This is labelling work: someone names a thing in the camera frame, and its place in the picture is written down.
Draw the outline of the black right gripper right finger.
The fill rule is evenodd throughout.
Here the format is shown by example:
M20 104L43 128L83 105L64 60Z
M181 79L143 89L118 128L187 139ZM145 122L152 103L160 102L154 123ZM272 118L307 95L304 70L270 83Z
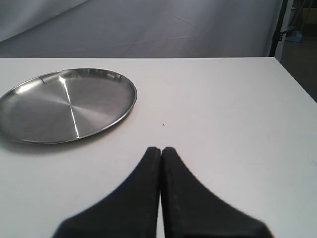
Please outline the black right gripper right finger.
M176 150L161 155L160 191L167 238L270 238L265 223L227 204L186 167Z

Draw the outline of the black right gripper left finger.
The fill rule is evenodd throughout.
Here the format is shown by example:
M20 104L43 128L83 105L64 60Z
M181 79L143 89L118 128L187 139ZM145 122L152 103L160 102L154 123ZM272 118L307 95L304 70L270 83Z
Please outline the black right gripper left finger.
M55 238L154 238L157 235L161 151L149 147L111 194L64 220Z

